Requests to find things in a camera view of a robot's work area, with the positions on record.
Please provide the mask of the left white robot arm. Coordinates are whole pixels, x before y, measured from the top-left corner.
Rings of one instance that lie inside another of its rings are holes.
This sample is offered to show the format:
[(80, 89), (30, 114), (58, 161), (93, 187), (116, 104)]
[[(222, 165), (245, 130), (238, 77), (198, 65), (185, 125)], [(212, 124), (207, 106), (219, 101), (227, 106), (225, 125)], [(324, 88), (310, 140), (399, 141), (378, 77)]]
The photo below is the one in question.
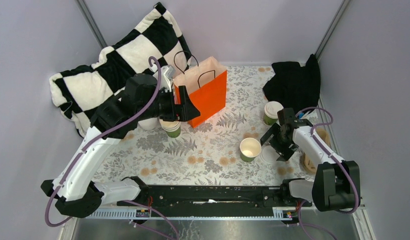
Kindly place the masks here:
[(97, 108), (82, 144), (61, 175), (41, 184), (48, 203), (62, 215), (76, 218), (87, 217), (104, 204), (124, 200), (143, 205), (148, 193), (137, 177), (107, 183), (92, 180), (104, 158), (139, 121), (160, 118), (165, 122), (187, 122), (199, 116), (185, 86), (173, 92), (148, 74), (129, 78), (124, 90)]

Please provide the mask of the white plastic cup lid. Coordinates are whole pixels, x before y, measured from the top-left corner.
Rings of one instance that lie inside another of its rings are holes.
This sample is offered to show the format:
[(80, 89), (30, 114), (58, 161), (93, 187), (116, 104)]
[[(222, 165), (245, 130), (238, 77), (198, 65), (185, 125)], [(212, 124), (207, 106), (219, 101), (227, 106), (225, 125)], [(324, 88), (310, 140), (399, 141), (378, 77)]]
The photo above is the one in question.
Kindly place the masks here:
[(277, 101), (270, 101), (264, 106), (264, 113), (271, 119), (278, 119), (278, 112), (283, 109), (283, 105)]

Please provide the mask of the green paper cup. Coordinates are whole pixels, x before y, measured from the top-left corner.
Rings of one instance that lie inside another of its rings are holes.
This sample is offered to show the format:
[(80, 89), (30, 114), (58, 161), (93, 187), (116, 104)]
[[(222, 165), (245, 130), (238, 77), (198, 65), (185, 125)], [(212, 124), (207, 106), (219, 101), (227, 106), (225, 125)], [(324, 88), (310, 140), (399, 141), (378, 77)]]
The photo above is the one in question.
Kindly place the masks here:
[(283, 109), (283, 105), (277, 101), (269, 101), (264, 106), (263, 121), (266, 125), (273, 125), (278, 120), (278, 111)]
[(261, 153), (261, 143), (252, 137), (245, 138), (240, 143), (240, 158), (244, 162), (252, 162)]

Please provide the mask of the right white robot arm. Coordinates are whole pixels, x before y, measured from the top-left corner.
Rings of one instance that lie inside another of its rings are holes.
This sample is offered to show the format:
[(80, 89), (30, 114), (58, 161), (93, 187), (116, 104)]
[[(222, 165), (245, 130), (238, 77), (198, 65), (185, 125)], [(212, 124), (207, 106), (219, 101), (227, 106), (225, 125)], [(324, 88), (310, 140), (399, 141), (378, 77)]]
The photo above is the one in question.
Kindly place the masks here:
[(298, 118), (292, 108), (278, 111), (277, 116), (279, 122), (269, 128), (260, 143), (269, 143), (283, 162), (301, 149), (317, 169), (313, 182), (303, 178), (283, 180), (279, 190), (281, 203), (292, 206), (298, 200), (306, 200), (321, 212), (354, 213), (361, 203), (358, 164), (340, 157), (320, 138), (317, 127)]

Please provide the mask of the orange paper bag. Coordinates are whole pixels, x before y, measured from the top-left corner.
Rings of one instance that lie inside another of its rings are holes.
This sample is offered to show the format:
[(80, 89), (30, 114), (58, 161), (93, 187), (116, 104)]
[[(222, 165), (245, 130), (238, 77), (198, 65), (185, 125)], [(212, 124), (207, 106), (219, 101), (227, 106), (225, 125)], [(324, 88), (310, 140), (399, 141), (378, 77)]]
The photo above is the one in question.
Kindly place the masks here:
[(181, 74), (174, 78), (173, 83), (178, 102), (181, 102), (181, 87), (185, 86), (190, 100), (199, 110), (200, 116), (188, 121), (191, 127), (196, 128), (225, 107), (227, 69), (210, 56), (194, 67), (182, 70), (177, 65), (178, 54), (190, 55), (191, 53), (182, 50), (174, 55), (174, 66), (181, 71)]

